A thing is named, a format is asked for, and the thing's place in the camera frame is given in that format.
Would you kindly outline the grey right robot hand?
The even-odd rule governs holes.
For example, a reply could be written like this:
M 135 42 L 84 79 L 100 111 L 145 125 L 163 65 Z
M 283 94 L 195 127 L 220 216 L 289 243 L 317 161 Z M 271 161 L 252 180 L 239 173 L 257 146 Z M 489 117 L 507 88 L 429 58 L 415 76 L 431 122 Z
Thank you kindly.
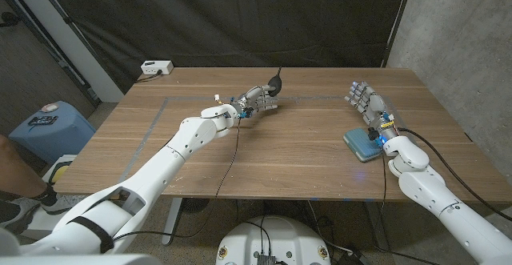
M 367 82 L 353 82 L 345 100 L 362 115 L 369 128 L 376 130 L 384 138 L 384 143 L 398 136 L 394 116 L 382 96 Z

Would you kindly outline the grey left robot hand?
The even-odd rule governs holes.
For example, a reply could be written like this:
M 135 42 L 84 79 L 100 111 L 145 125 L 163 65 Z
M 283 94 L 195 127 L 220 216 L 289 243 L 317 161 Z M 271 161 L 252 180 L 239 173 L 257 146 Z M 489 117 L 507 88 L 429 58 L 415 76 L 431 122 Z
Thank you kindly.
M 250 118 L 253 114 L 264 110 L 277 109 L 277 98 L 274 96 L 275 86 L 255 86 L 238 99 L 230 103 L 235 108 L 238 118 Z

